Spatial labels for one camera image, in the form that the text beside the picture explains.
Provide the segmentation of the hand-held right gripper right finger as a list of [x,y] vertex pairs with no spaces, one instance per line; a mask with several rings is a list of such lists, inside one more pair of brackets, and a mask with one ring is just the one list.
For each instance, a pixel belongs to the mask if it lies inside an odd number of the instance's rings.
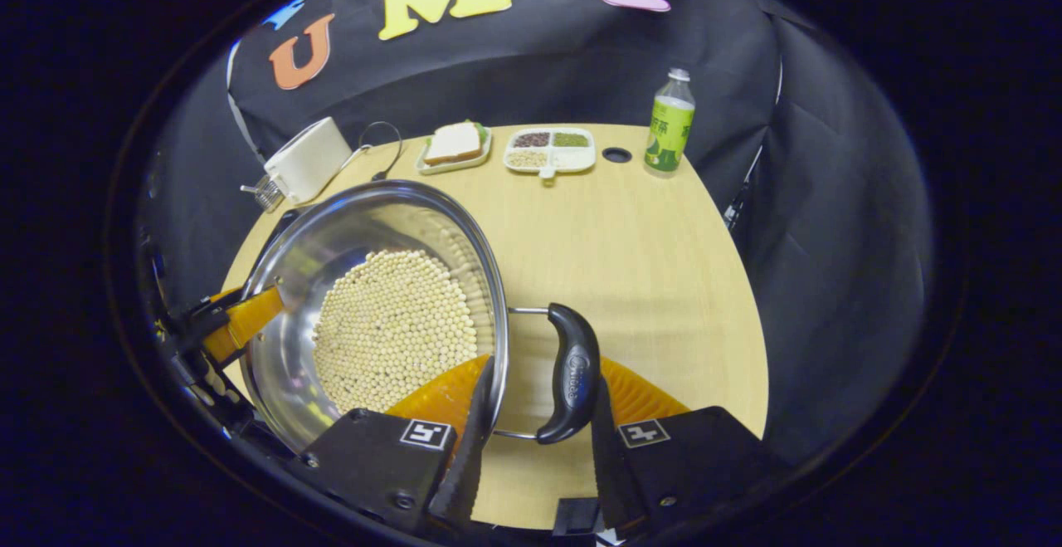
[[725,408],[687,408],[610,359],[592,418],[604,520],[618,531],[668,531],[724,518],[770,493],[789,465]]

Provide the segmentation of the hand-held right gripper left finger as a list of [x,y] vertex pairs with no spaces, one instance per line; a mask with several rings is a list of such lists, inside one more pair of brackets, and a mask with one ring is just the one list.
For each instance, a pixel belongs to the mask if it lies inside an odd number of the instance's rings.
[[470,524],[489,430],[481,414],[493,358],[440,374],[383,413],[354,408],[303,452],[309,486],[407,535]]

